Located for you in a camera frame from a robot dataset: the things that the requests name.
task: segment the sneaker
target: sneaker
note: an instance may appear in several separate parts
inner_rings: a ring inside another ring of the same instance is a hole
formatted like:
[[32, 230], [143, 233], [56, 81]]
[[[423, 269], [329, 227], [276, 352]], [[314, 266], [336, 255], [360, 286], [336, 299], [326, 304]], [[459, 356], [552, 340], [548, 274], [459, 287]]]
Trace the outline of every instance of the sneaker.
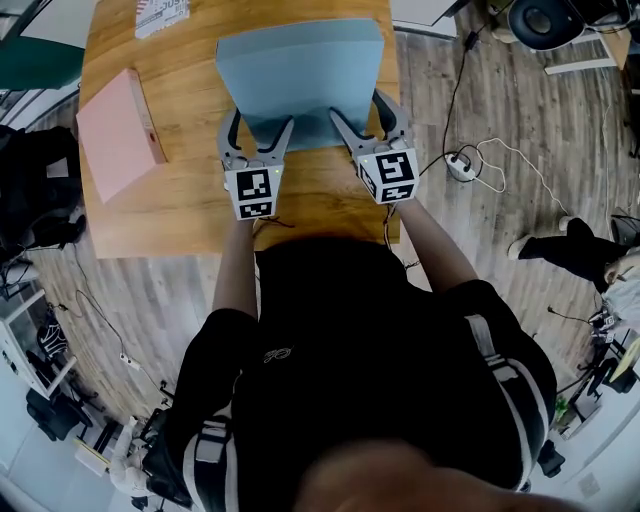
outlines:
[[509, 250], [507, 251], [507, 257], [512, 261], [516, 261], [517, 259], [519, 259], [522, 249], [524, 249], [524, 246], [527, 245], [527, 242], [529, 241], [530, 238], [533, 238], [533, 236], [527, 235], [527, 236], [523, 236], [520, 240], [516, 240], [515, 242], [513, 242], [509, 246]]
[[567, 228], [569, 227], [569, 222], [571, 222], [573, 219], [576, 219], [576, 218], [577, 217], [575, 216], [570, 217], [569, 215], [565, 215], [564, 217], [562, 217], [558, 222], [558, 229], [560, 230], [560, 232], [566, 233]]

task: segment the black pants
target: black pants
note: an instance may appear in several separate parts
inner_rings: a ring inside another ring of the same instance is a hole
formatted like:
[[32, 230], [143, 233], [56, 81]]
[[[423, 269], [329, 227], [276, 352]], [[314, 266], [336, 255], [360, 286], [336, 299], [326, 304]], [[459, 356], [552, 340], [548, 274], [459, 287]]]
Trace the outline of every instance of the black pants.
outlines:
[[627, 253], [627, 247], [594, 236], [581, 219], [569, 222], [567, 236], [530, 238], [519, 259], [543, 258], [549, 263], [591, 281], [599, 293], [607, 290], [604, 269]]

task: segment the paper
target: paper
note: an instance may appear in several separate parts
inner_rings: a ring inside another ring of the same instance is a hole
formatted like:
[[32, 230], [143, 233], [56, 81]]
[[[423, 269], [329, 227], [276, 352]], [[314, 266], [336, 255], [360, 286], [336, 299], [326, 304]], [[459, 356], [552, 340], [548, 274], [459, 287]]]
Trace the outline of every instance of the paper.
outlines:
[[143, 39], [189, 17], [189, 0], [138, 0], [136, 39]]

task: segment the light blue box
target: light blue box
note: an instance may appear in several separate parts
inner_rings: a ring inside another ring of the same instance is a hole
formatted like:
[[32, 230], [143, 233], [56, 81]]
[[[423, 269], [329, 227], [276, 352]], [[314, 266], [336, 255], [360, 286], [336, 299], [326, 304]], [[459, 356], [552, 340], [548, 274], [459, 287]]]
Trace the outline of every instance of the light blue box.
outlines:
[[292, 115], [289, 151], [313, 149], [342, 144], [330, 107], [364, 132], [383, 49], [373, 20], [314, 21], [220, 39], [216, 66], [260, 147]]

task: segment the shoulder strap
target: shoulder strap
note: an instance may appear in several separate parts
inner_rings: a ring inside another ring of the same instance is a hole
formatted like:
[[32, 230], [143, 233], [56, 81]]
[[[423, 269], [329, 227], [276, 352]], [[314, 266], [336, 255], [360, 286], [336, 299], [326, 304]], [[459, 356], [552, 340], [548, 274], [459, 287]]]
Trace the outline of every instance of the shoulder strap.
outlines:
[[238, 512], [238, 462], [231, 422], [231, 401], [204, 421], [183, 459], [189, 494], [202, 512]]
[[[489, 366], [502, 391], [518, 431], [522, 475], [515, 489], [519, 489], [529, 477], [533, 469], [533, 461], [537, 460], [538, 454], [547, 440], [549, 415], [544, 405], [542, 393], [540, 393], [538, 384], [529, 370], [519, 361], [512, 358], [504, 358], [496, 352], [491, 337], [491, 330], [486, 319], [481, 315], [472, 315], [465, 318], [469, 323], [471, 333], [478, 346], [478, 351], [484, 357], [487, 366]], [[534, 402], [531, 402], [531, 399], [528, 399], [528, 397], [523, 396], [522, 386], [515, 386], [509, 383], [512, 379], [519, 379], [518, 382], [523, 381], [526, 383], [526, 388], [529, 390]], [[535, 403], [536, 411], [528, 411], [530, 414], [527, 414], [527, 416], [531, 417], [531, 413], [533, 413], [533, 416], [541, 424], [542, 435], [539, 434], [539, 428], [534, 428], [540, 425], [528, 425], [522, 420], [524, 412], [522, 408], [526, 407], [525, 404], [527, 402]]]

